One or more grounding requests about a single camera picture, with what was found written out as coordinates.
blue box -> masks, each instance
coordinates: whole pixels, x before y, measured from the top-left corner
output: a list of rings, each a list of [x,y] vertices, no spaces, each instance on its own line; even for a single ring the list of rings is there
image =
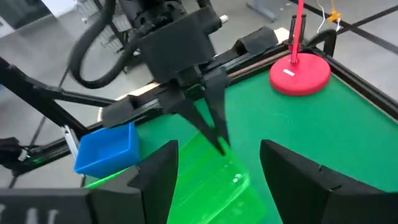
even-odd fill
[[[139,138],[134,123],[102,128],[80,140],[75,172],[104,178],[140,161]]]

black metal frame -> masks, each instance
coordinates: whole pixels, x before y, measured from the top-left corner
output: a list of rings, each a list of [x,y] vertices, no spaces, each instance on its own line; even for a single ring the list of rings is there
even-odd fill
[[[362,94],[366,99],[378,106],[393,119],[398,119],[398,103],[396,101],[385,95],[376,87],[372,86],[367,81],[363,80],[357,74],[353,73],[351,70],[344,67],[331,57],[335,49],[336,35],[326,35],[317,40],[317,42],[322,41],[325,41],[323,51],[315,47],[304,48],[303,51],[323,57],[330,64],[334,75],[343,80],[358,93]],[[204,67],[203,70],[209,72],[215,67],[222,66],[225,67],[228,74],[232,74],[254,63],[267,60],[267,62],[263,63],[261,66],[230,78],[230,85],[234,85],[257,75],[264,70],[270,69],[272,64],[276,62],[277,59],[287,54],[289,54],[289,51],[288,46],[285,44],[276,45],[275,47],[266,50],[264,53],[259,55],[253,55],[250,53],[240,55],[234,49],[231,49],[224,54],[215,57],[214,61]],[[84,125],[77,121],[71,114],[59,106],[54,99],[102,107],[108,106],[114,102],[114,100],[106,98],[82,95],[80,93],[65,91],[61,88],[47,86],[41,82],[38,82],[37,80],[34,80],[33,78],[29,78],[17,67],[8,64],[2,58],[0,58],[0,83],[14,92],[18,97],[22,98],[28,104],[33,106],[39,112],[44,114],[55,124],[59,126],[68,125],[76,132],[78,138],[101,128],[102,124],[96,123],[89,127],[84,127]],[[138,106],[142,106],[148,102],[151,102],[152,100],[156,100],[155,93],[158,92],[159,88],[161,87],[155,87],[154,89],[143,93],[140,96],[140,102],[138,102]],[[202,98],[202,91],[200,91],[199,88],[200,87],[198,85],[191,86],[187,90],[188,95],[193,99]],[[145,123],[146,121],[156,118],[160,115],[162,115],[162,111],[158,108],[145,111],[135,120],[136,125]],[[70,153],[64,139],[56,140],[36,150],[39,151],[39,153],[33,158],[22,162],[19,165],[18,170],[13,171],[14,176],[29,172]],[[37,159],[40,159],[40,163],[33,162]]]

red pole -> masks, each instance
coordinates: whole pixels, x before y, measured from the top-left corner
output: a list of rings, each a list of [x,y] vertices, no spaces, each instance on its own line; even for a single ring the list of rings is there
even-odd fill
[[[304,11],[304,0],[298,0],[297,18],[296,18],[296,25],[294,28],[292,54],[290,58],[291,63],[297,63],[297,53],[299,52],[300,49],[300,32],[301,32],[303,11]]]

white label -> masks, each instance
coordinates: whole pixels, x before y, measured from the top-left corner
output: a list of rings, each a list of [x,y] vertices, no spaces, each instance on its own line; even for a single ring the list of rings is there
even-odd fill
[[[284,69],[284,73],[290,75],[290,76],[294,76],[294,73],[289,71],[288,69]]]

red stand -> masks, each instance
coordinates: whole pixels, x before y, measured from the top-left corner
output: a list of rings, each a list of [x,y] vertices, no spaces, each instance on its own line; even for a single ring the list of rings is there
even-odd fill
[[[304,0],[298,0],[292,53],[273,64],[269,73],[271,86],[292,96],[314,94],[325,87],[330,78],[330,66],[323,58],[298,53],[303,9]]]

